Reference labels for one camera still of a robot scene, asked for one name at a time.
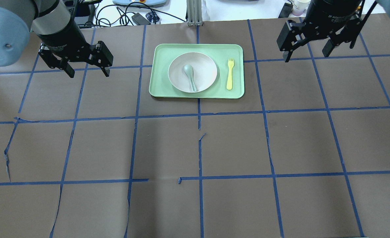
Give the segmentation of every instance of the power adapter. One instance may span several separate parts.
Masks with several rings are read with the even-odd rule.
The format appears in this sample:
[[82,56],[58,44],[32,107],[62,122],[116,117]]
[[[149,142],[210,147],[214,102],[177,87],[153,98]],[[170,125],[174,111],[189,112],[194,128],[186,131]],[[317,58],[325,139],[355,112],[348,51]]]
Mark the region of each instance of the power adapter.
[[140,15],[139,12],[132,16],[132,20],[137,25],[150,25],[151,24],[148,20],[146,20],[146,18],[144,18],[142,15]]

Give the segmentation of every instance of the white cup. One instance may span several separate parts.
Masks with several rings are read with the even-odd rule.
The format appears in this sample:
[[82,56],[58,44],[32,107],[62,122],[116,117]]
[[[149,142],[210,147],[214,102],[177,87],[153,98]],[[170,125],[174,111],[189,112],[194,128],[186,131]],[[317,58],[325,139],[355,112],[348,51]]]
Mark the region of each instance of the white cup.
[[295,0],[293,1],[293,10],[292,14],[295,16],[300,16],[307,8],[311,0]]

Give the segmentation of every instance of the plastic utensil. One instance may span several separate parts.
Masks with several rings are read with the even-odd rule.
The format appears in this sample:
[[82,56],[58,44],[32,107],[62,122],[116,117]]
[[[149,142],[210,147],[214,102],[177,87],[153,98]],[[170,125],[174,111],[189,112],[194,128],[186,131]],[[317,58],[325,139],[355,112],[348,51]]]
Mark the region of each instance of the plastic utensil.
[[183,66],[183,70],[185,71],[186,76],[189,78],[191,82],[192,91],[196,92],[196,86],[194,81],[194,68],[192,67],[192,65],[187,64]]
[[233,66],[235,65],[235,61],[233,60],[233,58],[229,58],[229,61],[227,62],[227,65],[229,67],[229,75],[227,77],[227,90],[232,90],[233,88],[233,76],[232,76],[232,69],[233,69]]

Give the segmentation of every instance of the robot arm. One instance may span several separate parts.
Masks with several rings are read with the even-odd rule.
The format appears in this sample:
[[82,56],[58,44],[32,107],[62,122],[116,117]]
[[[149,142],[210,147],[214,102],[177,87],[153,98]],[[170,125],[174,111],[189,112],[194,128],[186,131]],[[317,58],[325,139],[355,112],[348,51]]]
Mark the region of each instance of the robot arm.
[[74,77],[69,62],[86,62],[109,76],[111,52],[102,41],[95,45],[86,42],[62,0],[0,1],[0,66],[19,59],[30,29],[42,40],[39,56],[51,69],[59,68]]
[[327,39],[322,52],[328,57],[335,47],[341,43],[351,43],[354,47],[356,39],[367,18],[379,2],[390,16],[390,0],[375,1],[364,19],[358,6],[362,0],[312,0],[305,19],[301,23],[288,20],[277,39],[280,51],[283,51],[285,62],[289,62],[297,48],[310,41]]

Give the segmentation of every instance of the fork handle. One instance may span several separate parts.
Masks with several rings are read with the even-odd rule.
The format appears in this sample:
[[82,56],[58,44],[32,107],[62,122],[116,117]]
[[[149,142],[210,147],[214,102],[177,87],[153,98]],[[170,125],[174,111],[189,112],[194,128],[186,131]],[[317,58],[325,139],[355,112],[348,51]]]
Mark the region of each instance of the fork handle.
[[229,68],[229,75],[227,77],[227,90],[232,90],[233,88],[233,76],[232,76],[232,69],[233,67]]

